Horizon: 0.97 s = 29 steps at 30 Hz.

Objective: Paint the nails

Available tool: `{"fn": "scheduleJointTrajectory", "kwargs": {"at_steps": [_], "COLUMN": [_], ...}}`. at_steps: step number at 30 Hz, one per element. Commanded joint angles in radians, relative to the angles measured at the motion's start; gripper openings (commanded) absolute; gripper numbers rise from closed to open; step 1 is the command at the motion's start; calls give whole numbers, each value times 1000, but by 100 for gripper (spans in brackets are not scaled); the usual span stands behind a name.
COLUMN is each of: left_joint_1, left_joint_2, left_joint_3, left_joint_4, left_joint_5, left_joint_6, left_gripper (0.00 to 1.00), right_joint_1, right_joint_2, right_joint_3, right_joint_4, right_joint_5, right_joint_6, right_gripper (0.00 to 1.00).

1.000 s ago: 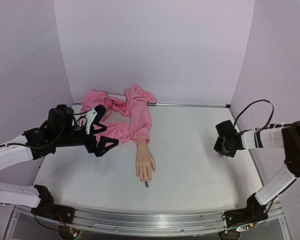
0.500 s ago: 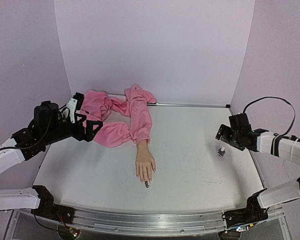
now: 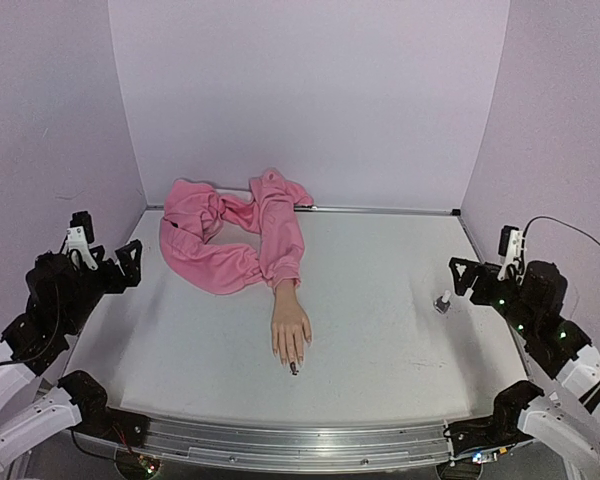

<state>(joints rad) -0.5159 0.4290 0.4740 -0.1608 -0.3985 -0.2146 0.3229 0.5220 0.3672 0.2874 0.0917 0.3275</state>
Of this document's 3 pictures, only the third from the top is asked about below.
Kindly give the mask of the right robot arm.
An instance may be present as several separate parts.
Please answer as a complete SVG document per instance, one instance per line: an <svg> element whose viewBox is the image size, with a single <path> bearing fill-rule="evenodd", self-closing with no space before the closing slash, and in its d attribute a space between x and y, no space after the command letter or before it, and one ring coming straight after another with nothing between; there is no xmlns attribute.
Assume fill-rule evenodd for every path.
<svg viewBox="0 0 600 480"><path fill-rule="evenodd" d="M600 479L600 353L590 337L561 315L568 282L556 265L533 261L522 279L512 268L453 257L454 290L476 306L495 310L521 337L524 350L549 379L587 411L585 424L521 380L496 395L490 415L455 421L445 429L454 461L476 464L509 447L538 440L573 465L584 479Z"/></svg>

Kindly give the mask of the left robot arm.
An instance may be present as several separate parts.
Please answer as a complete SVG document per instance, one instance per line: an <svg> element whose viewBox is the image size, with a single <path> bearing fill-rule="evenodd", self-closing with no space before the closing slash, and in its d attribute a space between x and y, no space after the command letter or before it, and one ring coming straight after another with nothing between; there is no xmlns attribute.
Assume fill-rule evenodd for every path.
<svg viewBox="0 0 600 480"><path fill-rule="evenodd" d="M25 311L0 338L0 412L9 401L68 350L89 316L108 294L122 294L141 280L142 244L104 256L91 235L71 227L61 250L37 257L26 276ZM18 457L55 434L70 430L119 442L133 454L146 438L146 416L108 405L105 388L77 370L61 377L38 401L0 424L0 474Z"/></svg>

